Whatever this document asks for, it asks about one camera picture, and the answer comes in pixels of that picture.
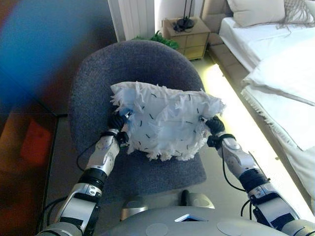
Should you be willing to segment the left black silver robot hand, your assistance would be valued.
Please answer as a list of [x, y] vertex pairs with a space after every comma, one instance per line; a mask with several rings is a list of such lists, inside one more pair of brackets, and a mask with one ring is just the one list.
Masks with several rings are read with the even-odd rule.
[[108, 128], [111, 130], [115, 130], [117, 133], [121, 132], [124, 125], [129, 122], [129, 119], [133, 111], [127, 111], [124, 114], [114, 113], [108, 120]]

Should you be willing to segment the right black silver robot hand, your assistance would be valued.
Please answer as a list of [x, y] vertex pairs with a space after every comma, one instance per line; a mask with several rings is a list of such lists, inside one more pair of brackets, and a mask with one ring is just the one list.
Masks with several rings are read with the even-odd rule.
[[200, 116], [199, 120], [205, 124], [212, 135], [217, 135], [225, 131], [224, 123], [219, 119], [218, 116], [214, 116], [209, 119]]

